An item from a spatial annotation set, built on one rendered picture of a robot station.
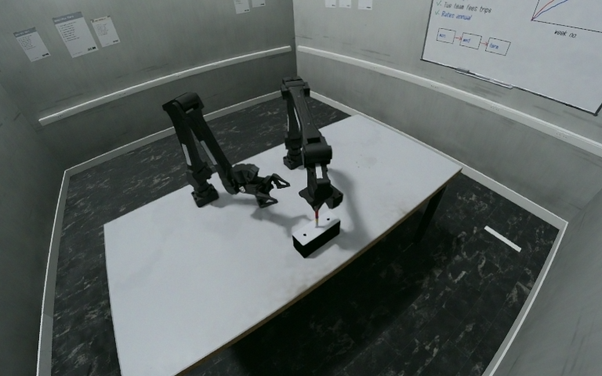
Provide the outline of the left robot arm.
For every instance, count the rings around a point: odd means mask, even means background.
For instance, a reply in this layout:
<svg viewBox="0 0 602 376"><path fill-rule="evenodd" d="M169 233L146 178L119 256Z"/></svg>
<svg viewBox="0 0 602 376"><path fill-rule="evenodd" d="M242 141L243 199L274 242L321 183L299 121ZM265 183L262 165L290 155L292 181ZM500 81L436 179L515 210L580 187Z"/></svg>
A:
<svg viewBox="0 0 602 376"><path fill-rule="evenodd" d="M281 96L288 101L288 130L284 132L288 153L283 161L290 166L302 161L310 182L309 196L315 201L324 200L329 209L334 209L343 202L343 193L331 184L327 175L332 146L317 129L307 104L305 97L310 96L310 86L300 76L282 78L282 83Z"/></svg>

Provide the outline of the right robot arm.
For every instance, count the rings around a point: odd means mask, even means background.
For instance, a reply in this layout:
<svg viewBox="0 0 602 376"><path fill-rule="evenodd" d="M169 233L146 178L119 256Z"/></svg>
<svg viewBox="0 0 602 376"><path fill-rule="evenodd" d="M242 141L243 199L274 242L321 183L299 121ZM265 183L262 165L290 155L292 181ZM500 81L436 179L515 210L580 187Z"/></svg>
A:
<svg viewBox="0 0 602 376"><path fill-rule="evenodd" d="M230 164L202 115L204 107L196 92L186 92L162 105L172 120L186 158L187 181L194 188L191 195L195 203L217 195L217 191L212 183L207 182L212 178L212 169L207 161L200 158L191 130L214 165L225 190L236 195L239 192L253 193L265 177L258 176L259 168L255 164L241 163L234 167ZM191 108L194 110L187 114Z"/></svg>

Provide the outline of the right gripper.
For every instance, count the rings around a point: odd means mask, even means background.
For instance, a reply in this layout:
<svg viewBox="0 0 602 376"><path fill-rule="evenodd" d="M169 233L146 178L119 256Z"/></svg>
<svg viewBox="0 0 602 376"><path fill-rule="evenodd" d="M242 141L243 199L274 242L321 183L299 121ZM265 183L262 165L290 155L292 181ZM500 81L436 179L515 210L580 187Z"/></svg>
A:
<svg viewBox="0 0 602 376"><path fill-rule="evenodd" d="M279 181L285 183L281 184ZM253 193L249 193L251 195L255 195L257 198L256 201L260 208L268 207L272 204L278 203L277 199L270 196L270 191L274 188L274 185L271 182L274 181L277 189L290 187L290 183L283 180L277 173L273 173L272 175L267 175L264 180L253 190ZM272 200L271 202L266 203L268 200Z"/></svg>

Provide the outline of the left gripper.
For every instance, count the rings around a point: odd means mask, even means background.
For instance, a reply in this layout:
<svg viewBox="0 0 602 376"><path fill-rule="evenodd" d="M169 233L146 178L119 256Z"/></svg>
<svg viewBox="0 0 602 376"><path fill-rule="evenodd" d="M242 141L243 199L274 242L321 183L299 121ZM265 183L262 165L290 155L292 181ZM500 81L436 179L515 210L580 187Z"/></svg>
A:
<svg viewBox="0 0 602 376"><path fill-rule="evenodd" d="M312 207L312 209L316 212L317 209L319 210L321 208L321 206L325 203L325 201L324 200L322 200L322 201L316 200L315 201L312 197L309 196L308 183L310 183L310 182L307 180L307 187L304 188L303 190L300 190L299 195L301 197L303 197L306 200L306 202Z"/></svg>

